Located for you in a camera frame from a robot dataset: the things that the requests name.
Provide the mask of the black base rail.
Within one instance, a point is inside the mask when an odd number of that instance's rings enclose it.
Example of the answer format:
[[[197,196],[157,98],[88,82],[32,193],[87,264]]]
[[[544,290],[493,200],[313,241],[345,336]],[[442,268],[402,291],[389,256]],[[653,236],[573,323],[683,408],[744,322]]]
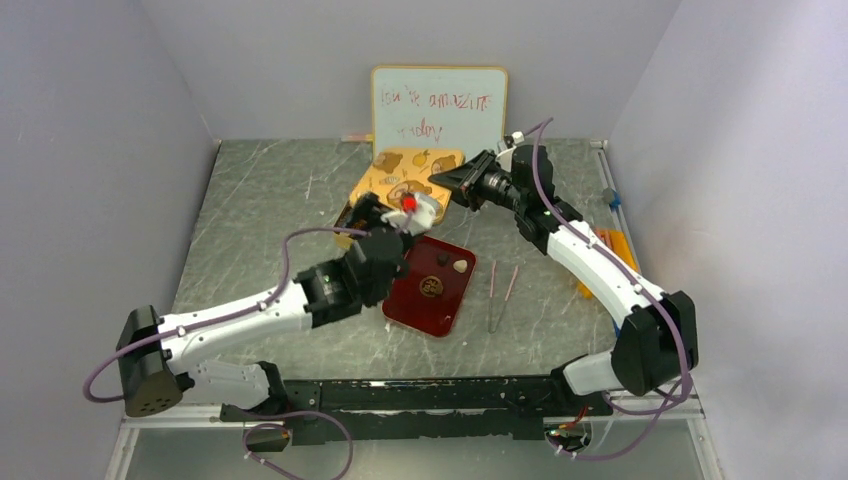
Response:
[[[288,380],[287,401],[245,413],[223,405],[226,423],[278,419],[282,413],[305,412],[286,425],[297,446],[320,445],[344,438],[332,416],[355,440],[399,440],[509,436],[540,440],[545,430],[582,416],[608,417],[601,394],[572,393],[559,373],[495,377],[400,380]]]

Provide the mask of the red rectangular tray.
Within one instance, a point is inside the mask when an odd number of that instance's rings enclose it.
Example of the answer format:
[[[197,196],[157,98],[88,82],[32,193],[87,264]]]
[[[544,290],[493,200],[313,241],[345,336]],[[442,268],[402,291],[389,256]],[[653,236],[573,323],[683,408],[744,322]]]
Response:
[[[438,254],[450,256],[445,266],[436,262]],[[467,260],[465,273],[452,264]],[[410,270],[393,283],[382,303],[382,313],[390,321],[436,338],[447,336],[454,327],[477,262],[474,253],[463,247],[429,236],[420,237],[406,254]]]

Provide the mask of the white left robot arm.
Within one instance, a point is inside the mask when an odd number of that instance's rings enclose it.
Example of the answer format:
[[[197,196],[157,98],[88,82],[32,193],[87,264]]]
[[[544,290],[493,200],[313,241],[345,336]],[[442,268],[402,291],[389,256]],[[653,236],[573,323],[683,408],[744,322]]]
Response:
[[[127,416],[147,417],[179,404],[192,390],[271,420],[290,407],[278,367],[234,365],[221,351],[283,333],[306,332],[354,317],[388,297],[405,276],[405,259],[433,225],[437,206],[425,194],[404,194],[399,208],[373,193],[354,205],[341,232],[354,237],[336,259],[297,274],[283,262],[272,289],[201,311],[160,315],[151,306],[130,313],[116,347]]]

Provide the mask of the metal tweezers with pink grips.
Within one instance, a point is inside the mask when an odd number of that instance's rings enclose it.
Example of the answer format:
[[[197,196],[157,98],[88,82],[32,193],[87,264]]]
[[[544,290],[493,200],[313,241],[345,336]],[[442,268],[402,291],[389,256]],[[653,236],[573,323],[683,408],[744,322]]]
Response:
[[[515,265],[507,280],[502,281],[499,276],[499,263],[493,261],[490,268],[490,278],[488,287],[488,303],[486,326],[489,334],[495,334],[506,315],[506,310],[509,301],[512,297],[513,290],[517,281],[520,267]]]

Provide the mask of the yellow plastic bin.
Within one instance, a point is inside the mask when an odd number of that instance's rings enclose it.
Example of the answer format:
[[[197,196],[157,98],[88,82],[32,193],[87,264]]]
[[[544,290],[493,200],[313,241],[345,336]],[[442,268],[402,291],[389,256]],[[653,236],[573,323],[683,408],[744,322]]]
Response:
[[[635,260],[630,244],[622,231],[596,228],[593,232],[630,268],[640,273],[640,268]]]

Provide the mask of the gold chocolate tin box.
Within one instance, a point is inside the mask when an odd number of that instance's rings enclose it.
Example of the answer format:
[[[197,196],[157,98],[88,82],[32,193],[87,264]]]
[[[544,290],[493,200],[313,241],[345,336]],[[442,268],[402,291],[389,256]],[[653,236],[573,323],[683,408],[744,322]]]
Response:
[[[336,222],[334,223],[336,228],[346,228],[346,229],[354,229],[361,230],[363,227],[363,222],[361,219],[354,215],[353,204],[348,201],[345,203],[343,209],[339,213]],[[343,249],[348,250],[353,244],[356,236],[350,233],[336,232],[334,234],[334,239],[336,245]]]

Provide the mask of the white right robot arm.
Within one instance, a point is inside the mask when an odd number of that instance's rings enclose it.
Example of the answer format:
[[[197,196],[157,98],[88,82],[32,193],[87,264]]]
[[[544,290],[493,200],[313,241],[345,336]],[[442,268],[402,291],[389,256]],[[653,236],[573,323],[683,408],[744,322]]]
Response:
[[[674,378],[690,387],[690,372],[699,361],[692,298],[646,280],[556,196],[544,147],[514,147],[508,162],[484,150],[461,166],[434,171],[429,180],[470,210],[490,202],[512,211],[521,235],[571,272],[610,313],[617,330],[614,346],[561,368],[563,379],[549,389],[556,411],[574,414],[589,394],[609,390],[644,395]]]

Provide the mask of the whiteboard with yellow frame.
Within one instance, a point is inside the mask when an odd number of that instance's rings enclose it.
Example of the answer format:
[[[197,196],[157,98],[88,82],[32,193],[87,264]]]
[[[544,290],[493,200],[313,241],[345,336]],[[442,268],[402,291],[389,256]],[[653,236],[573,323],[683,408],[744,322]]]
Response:
[[[371,72],[372,150],[494,149],[505,132],[509,76],[495,66],[379,65]]]

